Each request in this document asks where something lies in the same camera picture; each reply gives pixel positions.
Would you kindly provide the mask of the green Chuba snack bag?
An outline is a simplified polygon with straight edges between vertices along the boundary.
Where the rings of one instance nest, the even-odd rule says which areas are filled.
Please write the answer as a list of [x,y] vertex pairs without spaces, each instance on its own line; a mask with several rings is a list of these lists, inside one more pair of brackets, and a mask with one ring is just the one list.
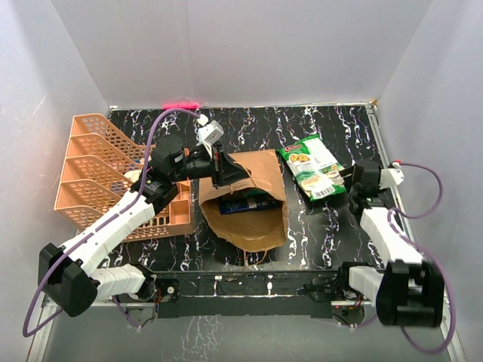
[[346,191],[340,162],[319,135],[311,135],[277,150],[300,189],[310,201],[319,201]]

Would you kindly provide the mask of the blue snack bag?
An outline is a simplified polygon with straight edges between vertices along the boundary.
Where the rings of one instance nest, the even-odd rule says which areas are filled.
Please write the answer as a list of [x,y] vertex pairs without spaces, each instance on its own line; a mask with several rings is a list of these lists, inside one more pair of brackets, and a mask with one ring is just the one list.
[[219,209],[222,215],[244,213],[249,211],[263,211],[277,208],[280,201],[268,194],[258,194],[248,198],[221,200]]

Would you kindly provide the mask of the brown paper bag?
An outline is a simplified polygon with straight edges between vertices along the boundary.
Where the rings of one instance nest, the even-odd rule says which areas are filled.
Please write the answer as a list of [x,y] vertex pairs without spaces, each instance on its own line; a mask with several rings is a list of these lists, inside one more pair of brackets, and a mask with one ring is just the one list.
[[232,157],[251,175],[219,189],[209,178],[199,180],[198,202],[206,222],[219,238],[247,252],[282,246],[287,239],[288,207],[275,150],[239,152]]

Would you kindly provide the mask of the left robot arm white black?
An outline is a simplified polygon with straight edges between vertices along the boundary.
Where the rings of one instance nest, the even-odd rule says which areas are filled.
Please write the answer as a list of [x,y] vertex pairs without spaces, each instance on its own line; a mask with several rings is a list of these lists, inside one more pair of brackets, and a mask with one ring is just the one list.
[[97,299],[131,294],[150,300],[156,289],[152,272],[140,265],[99,267],[130,233],[148,223],[179,194],[179,181],[210,178],[213,187],[230,186],[251,173],[223,151],[198,145],[186,153],[177,135],[164,137],[151,151],[138,181],[94,224],[57,247],[39,254],[38,288],[70,317],[85,312]]

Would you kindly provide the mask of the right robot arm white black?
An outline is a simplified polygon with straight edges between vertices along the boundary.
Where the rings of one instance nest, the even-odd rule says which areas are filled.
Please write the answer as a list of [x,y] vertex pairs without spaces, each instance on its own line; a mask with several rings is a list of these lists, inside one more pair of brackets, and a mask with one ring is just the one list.
[[411,244],[380,197],[403,181],[400,163],[384,168],[376,161],[360,160],[340,175],[349,193],[349,212],[373,241],[386,268],[344,262],[337,272],[337,292],[345,299],[360,295],[372,302],[385,326],[439,326],[445,289],[441,270]]

